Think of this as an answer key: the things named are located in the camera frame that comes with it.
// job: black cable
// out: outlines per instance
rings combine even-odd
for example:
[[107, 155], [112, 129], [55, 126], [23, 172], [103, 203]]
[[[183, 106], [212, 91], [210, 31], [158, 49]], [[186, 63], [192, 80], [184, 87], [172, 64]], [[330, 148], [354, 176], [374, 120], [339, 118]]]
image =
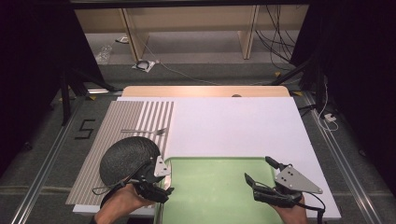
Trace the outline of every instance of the black cable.
[[[262, 37], [264, 37], [266, 40], [268, 40], [268, 41], [273, 41], [273, 40], [271, 40], [270, 38], [266, 37], [266, 36], [262, 33], [262, 31], [259, 31], [259, 32], [260, 32], [260, 35], [261, 35]], [[275, 43], [275, 44], [282, 44], [281, 42], [278, 42], [278, 41], [274, 41], [274, 43]], [[294, 48], [294, 45], [290, 45], [290, 44], [285, 44], [285, 45]]]
[[295, 45], [296, 42], [291, 38], [291, 36], [289, 35], [289, 33], [288, 33], [287, 30], [285, 30], [285, 33], [286, 33], [286, 35], [289, 37], [289, 39], [291, 40], [291, 42], [293, 42], [293, 44]]

